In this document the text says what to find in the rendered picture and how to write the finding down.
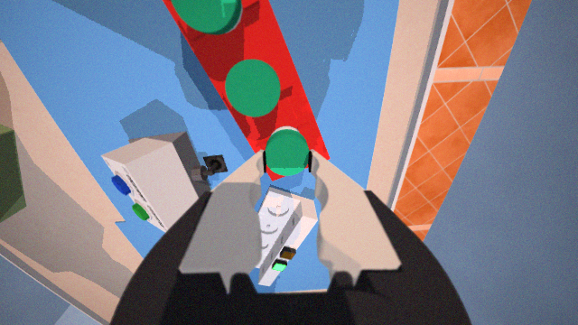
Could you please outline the green screw cap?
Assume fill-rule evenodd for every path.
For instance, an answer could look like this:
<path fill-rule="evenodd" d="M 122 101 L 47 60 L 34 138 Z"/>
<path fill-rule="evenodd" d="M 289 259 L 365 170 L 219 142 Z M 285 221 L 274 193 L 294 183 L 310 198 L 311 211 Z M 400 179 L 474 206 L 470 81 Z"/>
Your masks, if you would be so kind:
<path fill-rule="evenodd" d="M 176 13 L 191 28 L 207 34 L 229 32 L 241 14 L 241 0 L 171 0 Z"/>

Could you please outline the white box with blue and green buttons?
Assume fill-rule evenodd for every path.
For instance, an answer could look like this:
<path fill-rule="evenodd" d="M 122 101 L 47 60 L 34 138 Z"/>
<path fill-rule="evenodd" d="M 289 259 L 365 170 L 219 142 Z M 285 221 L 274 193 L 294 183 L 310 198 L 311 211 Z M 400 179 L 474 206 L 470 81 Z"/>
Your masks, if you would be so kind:
<path fill-rule="evenodd" d="M 163 232 L 211 191 L 208 175 L 228 171 L 223 155 L 203 157 L 208 170 L 200 165 L 186 131 L 128 142 L 101 157 L 116 175 L 113 184 L 135 203 L 135 214 Z"/>

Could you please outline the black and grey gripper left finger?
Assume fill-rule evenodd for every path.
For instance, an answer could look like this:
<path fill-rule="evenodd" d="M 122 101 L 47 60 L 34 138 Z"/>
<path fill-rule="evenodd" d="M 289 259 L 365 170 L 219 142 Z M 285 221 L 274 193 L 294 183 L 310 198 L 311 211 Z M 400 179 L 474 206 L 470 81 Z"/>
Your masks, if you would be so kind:
<path fill-rule="evenodd" d="M 164 325 L 194 303 L 229 293 L 233 274 L 249 275 L 262 259 L 255 206 L 265 172 L 259 150 L 205 191 L 137 267 L 109 325 Z"/>

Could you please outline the blue flat mat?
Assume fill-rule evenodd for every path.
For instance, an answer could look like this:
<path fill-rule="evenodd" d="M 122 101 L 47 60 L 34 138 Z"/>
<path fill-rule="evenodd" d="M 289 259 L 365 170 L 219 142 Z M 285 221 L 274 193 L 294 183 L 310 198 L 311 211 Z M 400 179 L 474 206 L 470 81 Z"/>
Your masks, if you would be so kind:
<path fill-rule="evenodd" d="M 330 163 L 367 190 L 399 0 L 269 0 Z M 79 158 L 125 221 L 115 222 L 142 258 L 164 235 L 141 220 L 113 184 L 101 154 L 129 139 L 187 132 L 200 165 L 223 155 L 227 172 L 255 152 L 163 0 L 0 0 L 0 40 Z M 206 166 L 207 167 L 207 166 Z M 321 203 L 303 171 L 269 187 L 314 201 L 318 221 L 270 286 L 258 293 L 328 289 L 317 256 Z"/>

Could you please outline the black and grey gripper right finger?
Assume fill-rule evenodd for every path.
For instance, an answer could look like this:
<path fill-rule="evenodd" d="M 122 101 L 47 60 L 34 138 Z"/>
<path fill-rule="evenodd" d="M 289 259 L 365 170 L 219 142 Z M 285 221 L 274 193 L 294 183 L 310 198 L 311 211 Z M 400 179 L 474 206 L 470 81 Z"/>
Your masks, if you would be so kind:
<path fill-rule="evenodd" d="M 374 192 L 313 149 L 308 169 L 321 203 L 317 256 L 330 282 L 347 271 L 354 291 L 385 297 L 427 325 L 472 325 L 433 253 Z"/>

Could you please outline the green cylinder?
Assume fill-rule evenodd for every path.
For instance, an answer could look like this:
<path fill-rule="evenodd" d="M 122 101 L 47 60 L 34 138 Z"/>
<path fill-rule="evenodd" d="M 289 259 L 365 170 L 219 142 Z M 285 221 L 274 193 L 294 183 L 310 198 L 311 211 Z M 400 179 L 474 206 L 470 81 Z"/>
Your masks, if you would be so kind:
<path fill-rule="evenodd" d="M 262 60 L 242 60 L 226 77 L 229 103 L 245 116 L 259 117 L 270 113 L 278 103 L 280 80 L 275 70 Z"/>
<path fill-rule="evenodd" d="M 283 129 L 273 133 L 266 143 L 266 165 L 274 173 L 291 176 L 305 169 L 308 144 L 299 132 Z"/>

